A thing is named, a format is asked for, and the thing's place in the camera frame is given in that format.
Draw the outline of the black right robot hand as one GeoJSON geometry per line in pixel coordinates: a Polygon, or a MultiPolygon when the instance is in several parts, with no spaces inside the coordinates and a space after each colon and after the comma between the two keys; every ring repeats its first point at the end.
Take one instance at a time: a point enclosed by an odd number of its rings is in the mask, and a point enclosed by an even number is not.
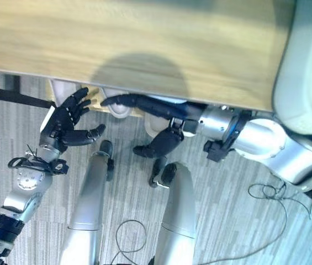
{"type": "Polygon", "coordinates": [[[156,117],[168,121],[179,119],[180,124],[170,122],[168,127],[158,133],[147,145],[139,145],[133,148],[134,154],[147,158],[159,158],[172,152],[183,140],[181,129],[184,121],[198,121],[207,107],[206,104],[196,102],[171,103],[142,94],[121,94],[104,99],[101,106],[112,104],[138,108],[156,117]]]}

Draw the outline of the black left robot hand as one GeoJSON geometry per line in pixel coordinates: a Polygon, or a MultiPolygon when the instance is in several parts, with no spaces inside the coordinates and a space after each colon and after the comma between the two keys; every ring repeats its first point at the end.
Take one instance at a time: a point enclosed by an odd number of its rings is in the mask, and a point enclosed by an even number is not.
{"type": "Polygon", "coordinates": [[[91,130],[76,130],[81,116],[89,112],[91,100],[86,99],[88,88],[84,87],[71,94],[48,118],[40,133],[39,146],[64,153],[70,146],[84,146],[97,141],[106,126],[98,125],[91,130]]]}

